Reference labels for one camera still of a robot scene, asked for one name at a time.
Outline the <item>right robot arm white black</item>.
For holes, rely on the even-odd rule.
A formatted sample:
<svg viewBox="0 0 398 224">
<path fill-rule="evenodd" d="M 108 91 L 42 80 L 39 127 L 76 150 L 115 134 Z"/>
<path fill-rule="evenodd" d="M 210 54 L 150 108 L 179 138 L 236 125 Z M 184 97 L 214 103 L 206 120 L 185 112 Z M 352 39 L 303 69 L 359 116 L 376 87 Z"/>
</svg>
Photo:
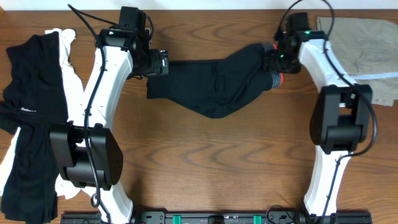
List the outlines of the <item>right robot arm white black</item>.
<svg viewBox="0 0 398 224">
<path fill-rule="evenodd" d="M 267 212 L 269 223 L 372 223 L 369 212 L 339 212 L 338 191 L 345 167 L 366 139 L 373 91 L 360 85 L 344 70 L 334 55 L 329 32 L 312 30 L 305 12 L 286 12 L 274 35 L 277 47 L 266 53 L 264 69 L 298 73 L 305 67 L 319 95 L 310 119 L 310 137 L 315 145 L 312 179 L 300 212 Z"/>
</svg>

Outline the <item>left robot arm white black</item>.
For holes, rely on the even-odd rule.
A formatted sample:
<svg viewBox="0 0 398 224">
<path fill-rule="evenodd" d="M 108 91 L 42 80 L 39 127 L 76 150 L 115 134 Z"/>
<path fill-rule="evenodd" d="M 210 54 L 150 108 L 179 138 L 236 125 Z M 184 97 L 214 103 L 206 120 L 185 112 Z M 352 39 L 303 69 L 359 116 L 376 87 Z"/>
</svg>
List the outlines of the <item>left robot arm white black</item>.
<svg viewBox="0 0 398 224">
<path fill-rule="evenodd" d="M 121 90 L 130 78 L 159 77 L 169 73 L 169 55 L 151 49 L 151 18 L 136 7 L 123 6 L 119 21 L 94 33 L 95 63 L 81 97 L 64 124 L 50 131 L 60 176 L 90 196 L 97 213 L 66 213 L 62 223 L 139 223 L 132 200 L 120 177 L 123 152 L 113 133 Z"/>
</svg>

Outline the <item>black leggings grey red waistband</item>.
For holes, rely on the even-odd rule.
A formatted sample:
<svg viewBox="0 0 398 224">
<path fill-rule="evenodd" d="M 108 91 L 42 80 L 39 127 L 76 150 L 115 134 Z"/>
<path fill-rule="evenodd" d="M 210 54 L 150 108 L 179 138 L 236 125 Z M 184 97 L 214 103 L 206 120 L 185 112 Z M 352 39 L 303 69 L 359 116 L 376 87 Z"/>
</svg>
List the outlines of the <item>black leggings grey red waistband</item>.
<svg viewBox="0 0 398 224">
<path fill-rule="evenodd" d="M 283 84 L 283 73 L 264 68 L 275 49 L 273 44 L 250 44 L 224 59 L 172 61 L 168 75 L 148 78 L 147 98 L 165 98 L 207 118 L 224 118 Z"/>
</svg>

